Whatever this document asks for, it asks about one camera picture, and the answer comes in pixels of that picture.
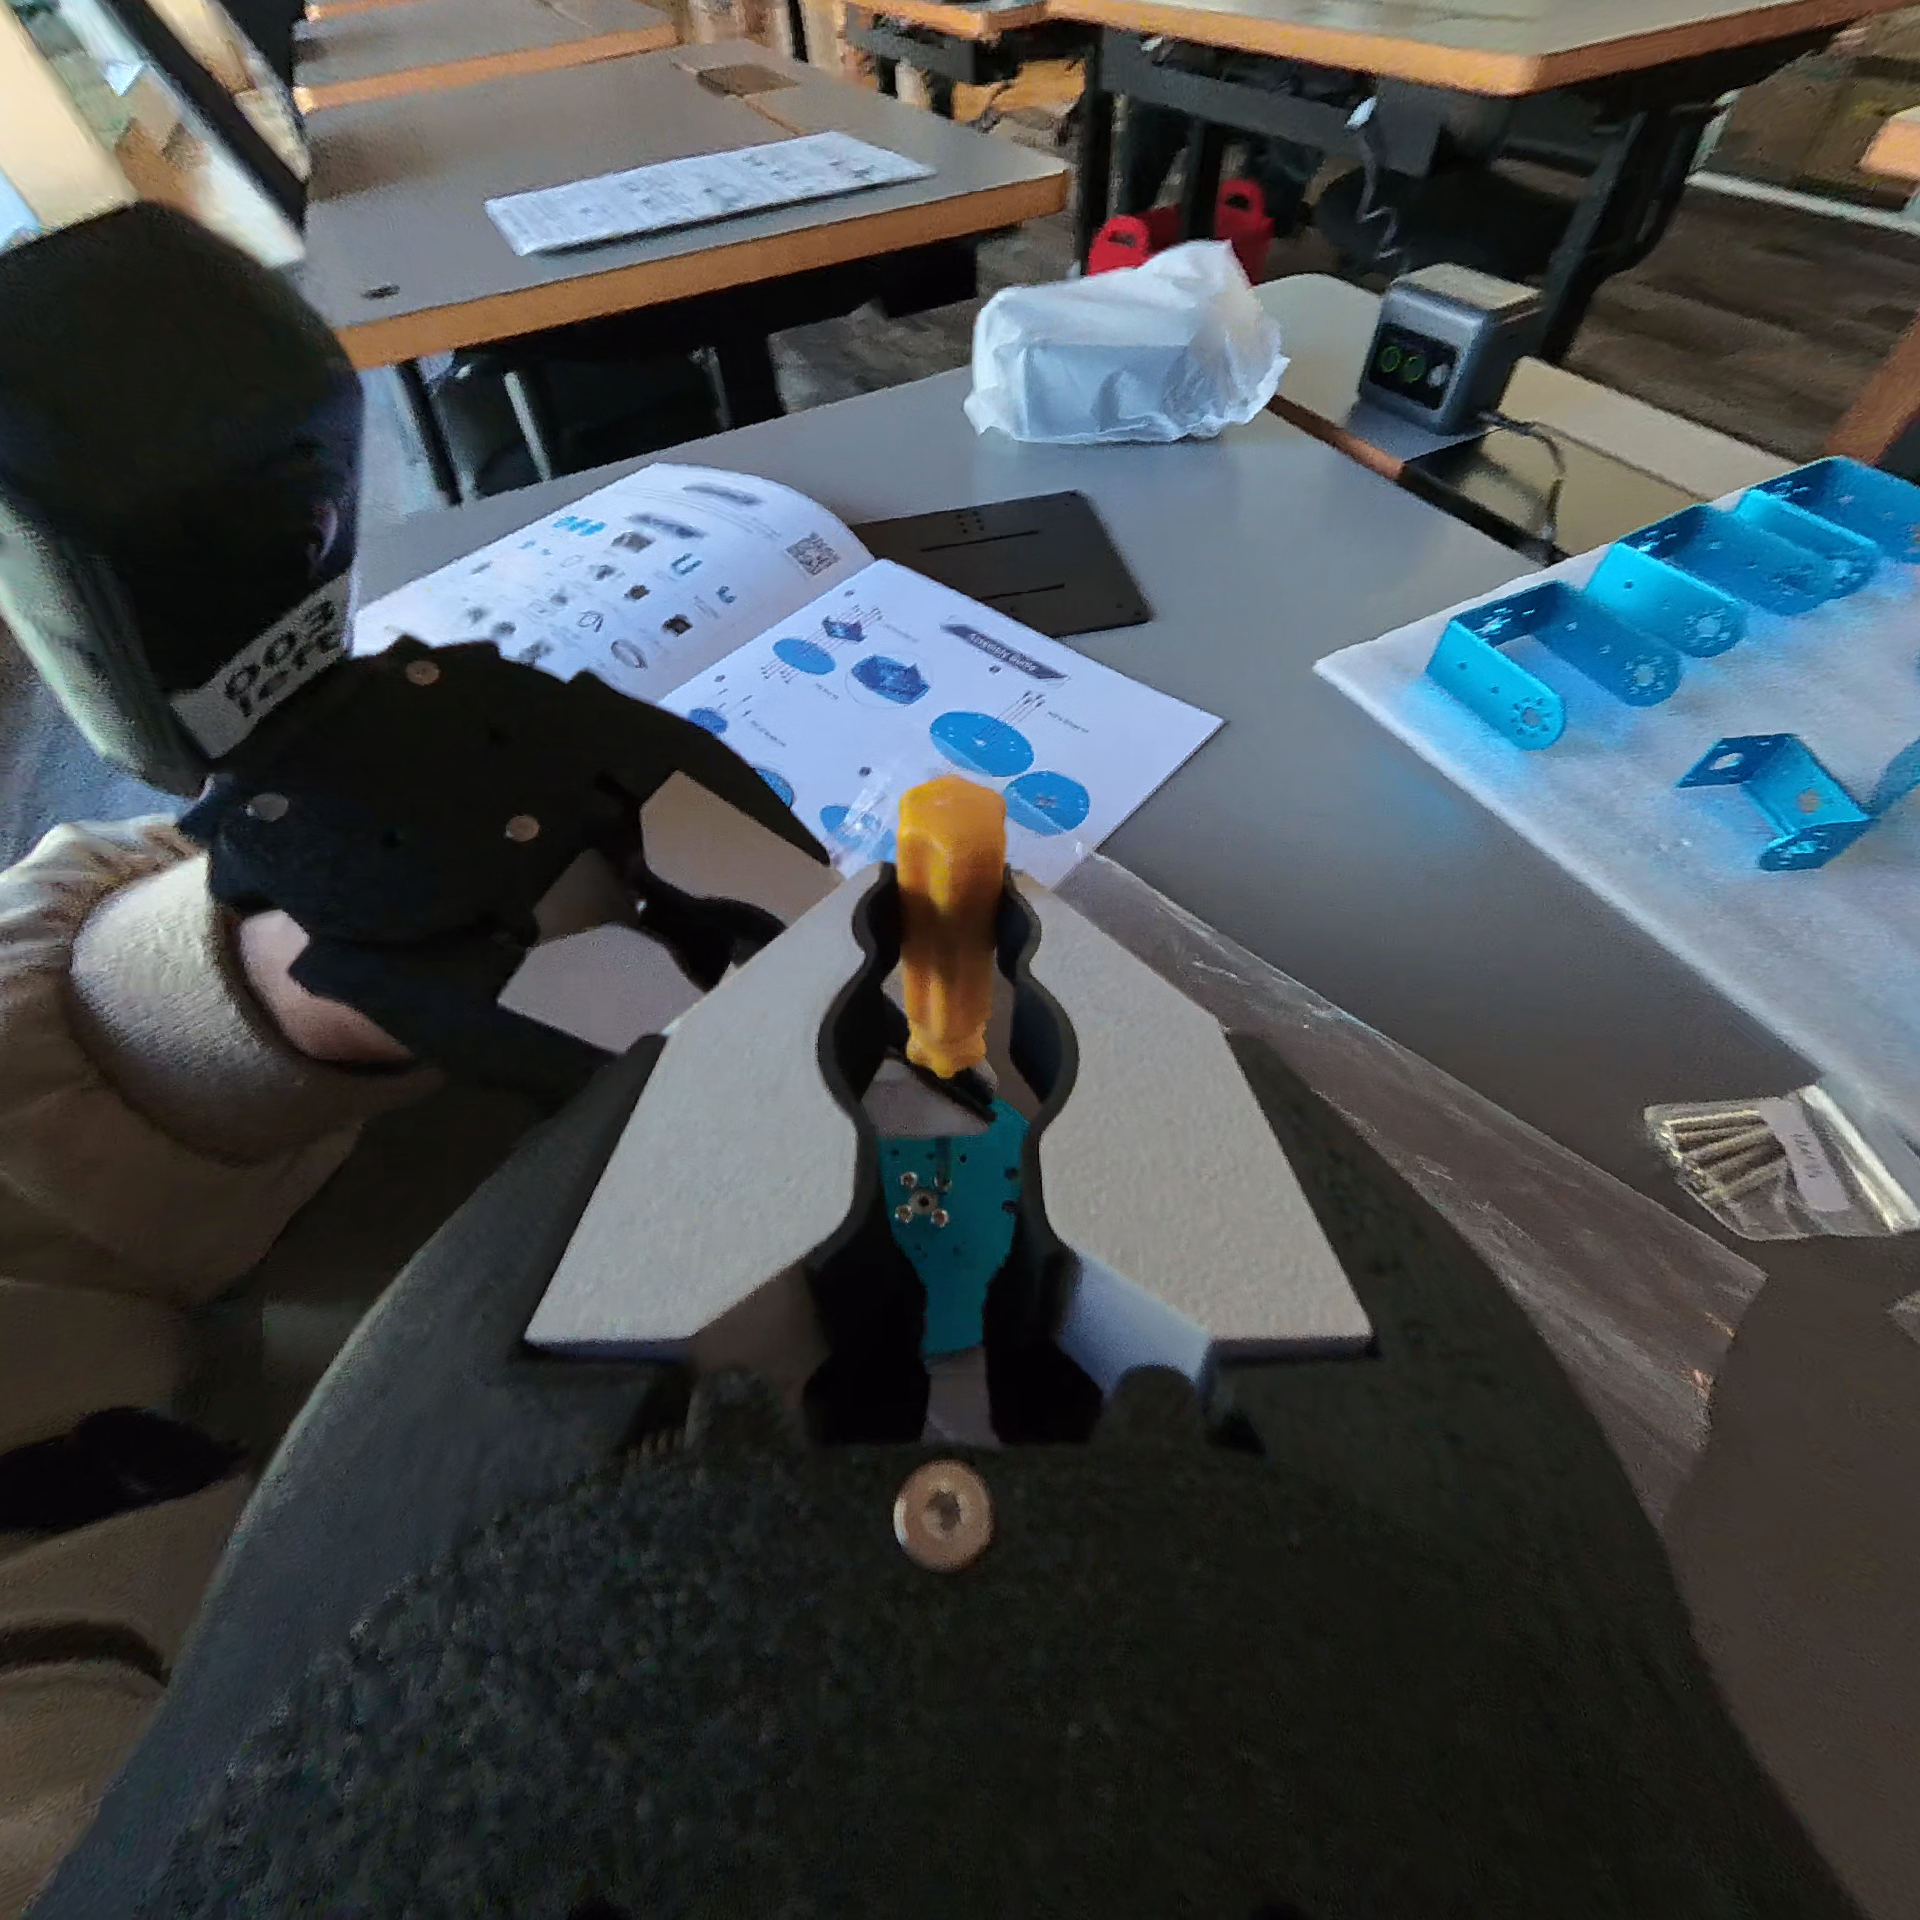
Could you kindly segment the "white foam sheet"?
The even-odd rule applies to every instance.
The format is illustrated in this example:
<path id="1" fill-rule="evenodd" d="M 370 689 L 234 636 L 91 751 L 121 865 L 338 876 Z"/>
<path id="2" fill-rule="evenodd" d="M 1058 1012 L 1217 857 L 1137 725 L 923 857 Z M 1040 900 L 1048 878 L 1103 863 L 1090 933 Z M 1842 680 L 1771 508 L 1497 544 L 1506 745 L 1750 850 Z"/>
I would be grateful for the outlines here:
<path id="1" fill-rule="evenodd" d="M 1912 1143 L 1915 569 L 1827 456 L 1314 670 Z"/>

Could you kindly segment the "yellow-handled screwdriver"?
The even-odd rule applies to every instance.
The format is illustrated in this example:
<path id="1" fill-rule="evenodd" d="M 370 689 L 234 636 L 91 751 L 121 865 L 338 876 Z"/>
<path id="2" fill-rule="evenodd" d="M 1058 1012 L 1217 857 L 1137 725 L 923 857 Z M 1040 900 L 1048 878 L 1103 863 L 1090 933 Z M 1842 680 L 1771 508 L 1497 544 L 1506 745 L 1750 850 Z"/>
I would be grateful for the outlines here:
<path id="1" fill-rule="evenodd" d="M 938 774 L 901 796 L 903 1055 L 945 1084 L 987 1061 L 1002 876 L 1005 810 L 995 789 Z"/>

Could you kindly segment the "person's left forearm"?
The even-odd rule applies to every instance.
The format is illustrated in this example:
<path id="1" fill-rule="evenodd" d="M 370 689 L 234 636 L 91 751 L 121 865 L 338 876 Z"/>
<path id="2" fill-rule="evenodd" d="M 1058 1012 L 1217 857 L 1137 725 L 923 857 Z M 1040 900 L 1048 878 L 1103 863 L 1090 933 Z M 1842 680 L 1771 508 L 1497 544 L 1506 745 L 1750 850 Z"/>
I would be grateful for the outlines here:
<path id="1" fill-rule="evenodd" d="M 202 1305 L 431 1070 L 303 1055 L 205 857 L 153 814 L 49 829 L 2 887 L 3 1274 Z"/>

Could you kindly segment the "black metal plate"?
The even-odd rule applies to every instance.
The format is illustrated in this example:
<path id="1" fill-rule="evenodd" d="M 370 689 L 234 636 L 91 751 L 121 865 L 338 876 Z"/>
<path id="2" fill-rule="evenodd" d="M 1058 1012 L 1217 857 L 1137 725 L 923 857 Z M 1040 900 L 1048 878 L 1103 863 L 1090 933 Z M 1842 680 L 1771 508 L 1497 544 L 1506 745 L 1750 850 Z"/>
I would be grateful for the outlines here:
<path id="1" fill-rule="evenodd" d="M 1147 624 L 1154 610 L 1091 501 L 1075 492 L 853 524 L 875 559 L 914 569 L 1054 639 Z"/>

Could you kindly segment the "white assembly instruction sheet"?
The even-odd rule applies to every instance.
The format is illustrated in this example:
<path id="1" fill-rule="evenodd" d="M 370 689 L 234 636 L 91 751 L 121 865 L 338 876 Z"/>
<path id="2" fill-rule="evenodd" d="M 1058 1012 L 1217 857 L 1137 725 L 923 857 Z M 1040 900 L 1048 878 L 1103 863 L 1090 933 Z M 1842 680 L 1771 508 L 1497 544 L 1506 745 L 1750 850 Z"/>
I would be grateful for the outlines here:
<path id="1" fill-rule="evenodd" d="M 1219 719 L 878 559 L 739 471 L 647 463 L 354 614 L 352 648 L 486 639 L 714 736 L 832 853 L 896 854 L 933 777 L 1000 793 L 1017 871 L 1063 879 Z"/>

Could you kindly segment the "printed paper sheet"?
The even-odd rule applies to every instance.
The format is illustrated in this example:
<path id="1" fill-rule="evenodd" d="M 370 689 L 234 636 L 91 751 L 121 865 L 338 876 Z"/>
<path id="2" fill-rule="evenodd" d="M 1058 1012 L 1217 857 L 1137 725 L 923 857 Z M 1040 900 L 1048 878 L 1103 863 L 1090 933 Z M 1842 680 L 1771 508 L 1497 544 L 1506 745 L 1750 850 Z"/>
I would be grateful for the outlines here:
<path id="1" fill-rule="evenodd" d="M 547 255 L 839 201 L 933 175 L 934 168 L 921 159 L 830 130 L 525 189 L 489 198 L 485 213 L 517 255 Z"/>

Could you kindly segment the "pile of small screw bags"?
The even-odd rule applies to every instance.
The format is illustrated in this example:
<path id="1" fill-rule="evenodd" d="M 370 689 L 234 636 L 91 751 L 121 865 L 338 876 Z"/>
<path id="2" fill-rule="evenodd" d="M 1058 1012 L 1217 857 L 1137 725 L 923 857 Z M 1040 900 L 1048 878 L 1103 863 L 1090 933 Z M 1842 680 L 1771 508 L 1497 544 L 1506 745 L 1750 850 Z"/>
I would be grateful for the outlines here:
<path id="1" fill-rule="evenodd" d="M 1743 1240 L 1918 1233 L 1915 1143 L 1843 1084 L 1654 1103 L 1641 1129 L 1681 1192 Z"/>

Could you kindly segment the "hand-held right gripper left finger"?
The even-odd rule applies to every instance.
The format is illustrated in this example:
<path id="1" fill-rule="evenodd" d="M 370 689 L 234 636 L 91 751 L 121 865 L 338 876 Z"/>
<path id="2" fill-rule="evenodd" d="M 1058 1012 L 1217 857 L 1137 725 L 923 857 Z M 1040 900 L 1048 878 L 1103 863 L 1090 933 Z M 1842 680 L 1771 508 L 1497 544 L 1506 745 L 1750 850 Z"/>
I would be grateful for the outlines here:
<path id="1" fill-rule="evenodd" d="M 888 863 L 816 903 L 662 1039 L 525 1327 L 570 1360 L 751 1373 L 830 1445 L 915 1445 L 926 1289 L 864 1097 L 904 1020 Z"/>

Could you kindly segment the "small grey charger device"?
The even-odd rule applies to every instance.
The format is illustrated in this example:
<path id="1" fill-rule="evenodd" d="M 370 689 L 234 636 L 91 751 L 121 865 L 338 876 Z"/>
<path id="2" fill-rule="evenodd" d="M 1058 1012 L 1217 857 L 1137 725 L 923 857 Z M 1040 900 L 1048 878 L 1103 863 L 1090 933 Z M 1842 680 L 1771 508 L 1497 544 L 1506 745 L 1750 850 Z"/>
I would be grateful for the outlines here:
<path id="1" fill-rule="evenodd" d="M 1447 438 L 1499 401 L 1539 326 L 1539 287 L 1457 263 L 1393 277 L 1361 356 L 1358 401 Z"/>

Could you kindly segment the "white plastic-wrapped bundle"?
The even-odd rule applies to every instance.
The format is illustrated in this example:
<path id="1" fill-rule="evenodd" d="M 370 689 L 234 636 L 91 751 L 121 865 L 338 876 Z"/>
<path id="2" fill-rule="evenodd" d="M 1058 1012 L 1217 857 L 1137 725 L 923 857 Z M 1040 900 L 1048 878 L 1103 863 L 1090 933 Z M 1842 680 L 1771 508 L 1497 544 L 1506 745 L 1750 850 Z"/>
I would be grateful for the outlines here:
<path id="1" fill-rule="evenodd" d="M 1274 397 L 1289 356 L 1224 242 L 1013 286 L 973 321 L 965 414 L 1037 446 L 1211 441 Z"/>

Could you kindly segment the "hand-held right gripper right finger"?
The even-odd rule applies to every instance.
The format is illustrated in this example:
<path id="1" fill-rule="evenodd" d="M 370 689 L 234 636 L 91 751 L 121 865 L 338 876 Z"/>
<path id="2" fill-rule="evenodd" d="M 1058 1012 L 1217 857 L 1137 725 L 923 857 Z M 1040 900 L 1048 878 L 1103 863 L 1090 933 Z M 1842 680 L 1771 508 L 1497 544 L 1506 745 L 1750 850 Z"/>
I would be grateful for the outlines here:
<path id="1" fill-rule="evenodd" d="M 1081 1442 L 1139 1368 L 1354 1360 L 1376 1327 L 1234 1034 L 1040 881 L 1008 878 L 1005 1055 L 1034 1101 L 994 1278 L 994 1436 Z"/>

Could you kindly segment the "blue round metal disc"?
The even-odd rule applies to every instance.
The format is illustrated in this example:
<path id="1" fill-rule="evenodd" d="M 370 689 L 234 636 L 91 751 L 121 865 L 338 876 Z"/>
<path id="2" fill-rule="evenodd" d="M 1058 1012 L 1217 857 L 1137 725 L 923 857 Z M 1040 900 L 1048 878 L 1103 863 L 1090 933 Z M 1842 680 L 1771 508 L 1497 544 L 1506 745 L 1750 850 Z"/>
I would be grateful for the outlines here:
<path id="1" fill-rule="evenodd" d="M 983 1346 L 989 1287 L 1013 1252 L 1026 1117 L 1002 1097 L 970 1134 L 878 1140 L 896 1247 L 923 1295 L 923 1360 Z"/>

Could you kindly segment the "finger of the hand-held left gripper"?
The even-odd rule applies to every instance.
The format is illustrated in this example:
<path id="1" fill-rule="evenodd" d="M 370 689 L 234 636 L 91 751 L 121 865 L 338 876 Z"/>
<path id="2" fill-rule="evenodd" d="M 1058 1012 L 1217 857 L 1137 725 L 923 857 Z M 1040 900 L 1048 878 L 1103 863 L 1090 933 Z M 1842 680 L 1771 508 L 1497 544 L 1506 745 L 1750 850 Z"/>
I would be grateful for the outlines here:
<path id="1" fill-rule="evenodd" d="M 495 994 L 495 1007 L 622 1054 L 672 1030 L 711 992 L 665 940 L 665 928 L 602 924 L 527 951 Z"/>
<path id="2" fill-rule="evenodd" d="M 665 887 L 701 900 L 802 916 L 841 876 L 706 786 L 672 774 L 640 807 L 642 865 Z"/>

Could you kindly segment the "person's beige jacket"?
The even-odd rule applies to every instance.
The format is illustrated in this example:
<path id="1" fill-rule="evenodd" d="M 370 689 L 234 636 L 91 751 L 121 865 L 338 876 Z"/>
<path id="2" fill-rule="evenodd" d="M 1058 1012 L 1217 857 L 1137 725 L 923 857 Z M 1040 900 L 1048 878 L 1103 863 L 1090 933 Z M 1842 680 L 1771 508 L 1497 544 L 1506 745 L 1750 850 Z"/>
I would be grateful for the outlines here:
<path id="1" fill-rule="evenodd" d="M 2 1913 L 78 1845 L 163 1701 L 241 1510 L 160 1302 L 3 1281 Z"/>

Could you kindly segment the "small blue U bracket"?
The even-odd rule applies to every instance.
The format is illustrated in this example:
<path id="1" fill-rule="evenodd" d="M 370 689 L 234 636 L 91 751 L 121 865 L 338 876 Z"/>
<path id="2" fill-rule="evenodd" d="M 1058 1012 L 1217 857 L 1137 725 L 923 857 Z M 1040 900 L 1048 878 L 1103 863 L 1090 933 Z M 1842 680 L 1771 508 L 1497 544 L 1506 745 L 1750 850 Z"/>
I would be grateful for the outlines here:
<path id="1" fill-rule="evenodd" d="M 1674 786 L 1743 790 L 1771 829 L 1758 854 L 1761 873 L 1816 871 L 1863 839 L 1879 818 L 1795 734 L 1721 736 Z"/>

